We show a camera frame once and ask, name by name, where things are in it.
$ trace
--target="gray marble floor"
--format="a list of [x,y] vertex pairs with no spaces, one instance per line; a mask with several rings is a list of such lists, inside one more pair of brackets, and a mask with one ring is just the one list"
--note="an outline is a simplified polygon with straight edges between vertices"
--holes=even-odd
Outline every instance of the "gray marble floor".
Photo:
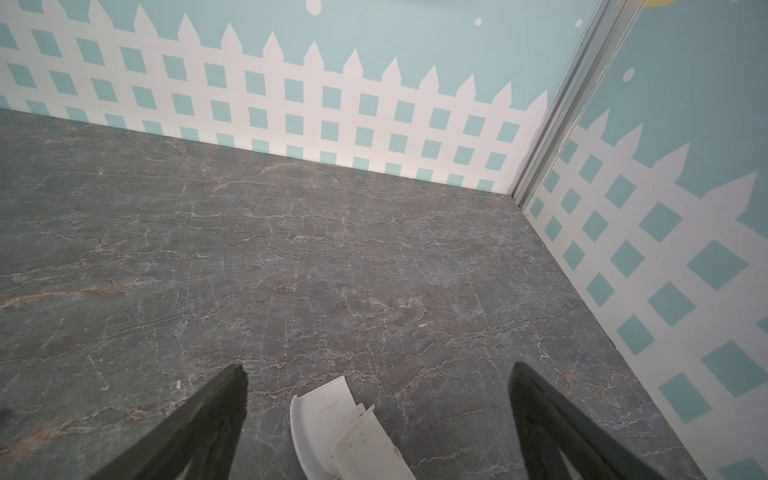
[[701,476],[511,199],[0,111],[0,476],[85,478],[245,365],[231,478],[303,478],[338,375],[420,480],[525,478],[523,360],[668,478]]

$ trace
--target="light blue wall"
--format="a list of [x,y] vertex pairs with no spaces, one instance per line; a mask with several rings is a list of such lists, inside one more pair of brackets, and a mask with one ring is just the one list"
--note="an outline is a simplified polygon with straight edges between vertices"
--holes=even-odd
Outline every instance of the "light blue wall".
[[768,2],[646,5],[526,215],[704,474],[766,479]]
[[699,198],[758,171],[740,221],[768,237],[766,86],[768,2],[678,0],[643,10],[580,125],[610,108],[603,139],[616,144],[644,123],[634,158],[647,166],[690,142],[677,184]]
[[[42,0],[19,0],[41,12]],[[90,0],[59,0],[88,20]],[[133,31],[139,0],[101,0],[114,26]],[[144,0],[161,37],[176,38],[186,13],[203,45],[219,47],[231,22],[243,50],[261,56],[275,31],[286,61],[301,64],[317,41],[326,69],[340,71],[356,48],[367,78],[379,80],[397,57],[404,85],[418,87],[433,65],[440,91],[455,94],[475,75],[477,100],[512,83],[512,107],[551,99],[598,0],[323,0],[312,16],[302,0]],[[475,26],[475,19],[482,23]],[[582,22],[580,27],[575,23]]]

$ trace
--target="white picket fence mural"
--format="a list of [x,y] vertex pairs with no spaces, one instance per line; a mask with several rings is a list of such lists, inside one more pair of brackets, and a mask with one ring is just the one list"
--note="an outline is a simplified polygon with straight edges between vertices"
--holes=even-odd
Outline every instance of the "white picket fence mural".
[[[28,68],[36,84],[36,88],[21,86],[12,77],[10,67],[0,69],[0,94],[15,110],[35,111],[28,101],[41,102],[50,115],[69,118],[71,112],[67,107],[77,108],[85,112],[88,121],[96,124],[108,124],[106,114],[117,115],[131,130],[154,133],[159,131],[157,124],[160,124],[162,134],[183,137],[181,128],[195,129],[200,141],[212,144],[230,144],[248,150],[347,167],[367,167],[368,170],[403,177],[504,193],[511,185],[548,106],[547,92],[544,91],[527,111],[510,108],[509,84],[491,104],[477,102],[473,77],[459,88],[455,97],[440,94],[434,68],[418,89],[403,87],[396,59],[381,81],[369,80],[362,77],[362,66],[356,51],[346,62],[343,73],[325,71],[323,59],[314,43],[304,58],[304,65],[288,64],[283,61],[283,53],[274,34],[270,36],[262,58],[244,55],[231,25],[223,36],[221,49],[207,48],[200,45],[200,39],[187,16],[181,22],[178,41],[159,38],[140,5],[133,32],[114,29],[106,12],[96,1],[91,2],[90,23],[69,20],[55,0],[44,0],[43,9],[45,13],[40,15],[21,10],[17,2],[2,2],[0,5],[2,22],[8,24],[18,46],[18,49],[0,48],[0,55],[4,62]],[[43,55],[35,41],[33,29],[52,33],[61,57]],[[105,65],[84,61],[77,38],[97,42]],[[121,47],[140,51],[147,73],[128,70]],[[183,59],[186,81],[169,78],[164,55]],[[213,69],[223,67],[225,88],[209,85],[206,64],[214,65]],[[60,93],[52,80],[51,71],[70,75],[77,94]],[[249,93],[247,72],[263,75],[263,93],[266,94]],[[94,78],[111,82],[117,102],[99,99],[92,83]],[[292,88],[297,84],[291,81],[303,83],[303,101],[286,99],[286,79],[291,84],[288,96],[294,99],[297,97],[292,96],[296,93]],[[134,87],[150,89],[156,108],[140,107],[139,100],[134,96]],[[324,87],[341,90],[339,109],[323,107]],[[147,97],[146,91],[140,93]],[[177,113],[173,94],[191,99],[194,116]],[[361,94],[378,98],[375,116],[360,113]],[[184,107],[188,108],[190,101],[186,98],[181,100],[186,102]],[[372,99],[366,100],[368,102],[364,101],[362,108],[371,113]],[[214,119],[216,111],[211,101],[228,104],[230,121]],[[395,120],[398,102],[415,105],[410,123]],[[40,110],[39,104],[33,105]],[[221,108],[225,107],[218,104],[217,108],[218,118],[222,118]],[[253,114],[259,127],[252,126],[249,108],[261,110]],[[436,127],[430,127],[436,108],[450,112],[448,121],[441,124],[445,118],[437,115],[433,124]],[[302,118],[301,134],[287,133],[296,131],[297,119],[291,118],[286,122],[286,115]],[[477,135],[465,134],[470,115],[485,119],[470,120],[468,129],[474,129],[474,133],[478,133],[478,123],[482,123],[482,130]],[[113,125],[115,121],[120,122],[114,117],[111,119]],[[329,122],[325,134],[323,122]],[[368,129],[362,131],[360,138],[359,127]],[[393,134],[407,137],[407,141],[403,142],[402,137],[393,140]],[[327,139],[336,136],[335,141]],[[439,142],[439,151],[434,142]],[[390,151],[390,145],[396,151]],[[456,163],[460,147],[463,147],[463,152]],[[467,149],[474,150],[471,160],[466,155]]]
[[[745,458],[768,471],[768,239],[737,221],[756,173],[697,198],[674,183],[687,144],[648,168],[632,158],[643,126],[613,147],[601,140],[607,120],[574,129],[575,150],[561,152],[526,216],[705,474],[723,478]],[[635,188],[619,180],[609,194],[620,175]],[[645,220],[658,203],[677,216]],[[588,223],[594,212],[604,221]],[[672,228],[654,238],[660,227]]]

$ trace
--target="picket fence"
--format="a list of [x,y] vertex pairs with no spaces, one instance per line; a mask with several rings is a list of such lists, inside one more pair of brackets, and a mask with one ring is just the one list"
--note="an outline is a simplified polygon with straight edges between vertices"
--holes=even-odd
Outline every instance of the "picket fence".
[[[703,198],[695,197],[675,183],[688,144],[653,167],[645,167],[632,158],[643,125],[612,146],[601,139],[608,113],[586,130],[574,128],[570,140],[577,145],[575,151],[568,161],[561,157],[555,161],[550,172],[553,178],[540,187],[538,201],[531,204],[526,216],[701,468],[711,478],[719,478],[717,469],[743,460],[744,452],[768,461],[768,387],[763,384],[734,396],[702,362],[733,341],[759,368],[768,370],[768,335],[758,327],[768,316],[768,239],[737,220],[749,203],[757,173],[714,188]],[[602,166],[589,181],[587,170],[594,172],[594,158]],[[620,175],[635,188],[617,207],[606,193]],[[575,207],[571,190],[580,197]],[[640,225],[658,203],[681,217],[661,242]],[[594,236],[593,229],[583,228],[593,213],[607,224],[596,240],[588,235]],[[711,286],[688,266],[713,241],[748,263],[722,286]],[[628,276],[611,261],[625,242],[643,257]],[[573,250],[566,254],[573,243],[583,253],[575,268],[567,261],[570,258],[576,263]],[[729,268],[727,263],[712,267]],[[609,288],[602,282],[603,288],[595,288],[598,274]],[[667,283],[695,306],[673,325],[650,301]],[[633,315],[653,336],[636,354],[618,332]],[[711,411],[687,422],[660,391],[660,386],[681,373],[711,406]]]
[[[491,104],[477,102],[472,76],[456,96],[440,94],[435,68],[418,89],[404,87],[397,59],[381,81],[370,80],[363,77],[356,51],[342,73],[326,71],[314,43],[303,65],[288,64],[274,33],[263,57],[245,55],[231,25],[221,49],[204,47],[187,16],[177,41],[160,38],[140,5],[134,31],[113,28],[97,1],[91,2],[90,23],[70,20],[55,0],[44,0],[43,9],[41,15],[22,10],[17,2],[0,5],[2,21],[18,46],[0,48],[0,55],[4,62],[28,68],[36,86],[21,86],[10,68],[2,69],[0,94],[15,110],[79,119],[84,112],[96,124],[124,123],[131,130],[504,193],[547,109],[546,91],[527,111],[510,108],[509,84]],[[52,33],[61,57],[43,55],[33,29]],[[98,43],[104,65],[84,61],[79,38]],[[121,48],[140,51],[147,73],[128,70]],[[164,55],[183,59],[186,80],[169,77]],[[60,93],[52,71],[68,74],[77,94]],[[252,72],[249,81],[247,72]],[[110,82],[117,101],[100,100],[92,79]],[[324,88],[336,89],[329,98],[340,90],[340,104],[324,107]],[[181,111],[192,115],[177,113],[174,94],[183,104]],[[405,102],[403,112],[397,112],[398,102]],[[408,117],[407,104],[413,105],[410,122],[396,120],[396,112],[399,120]],[[289,133],[299,131],[298,125],[300,134]]]

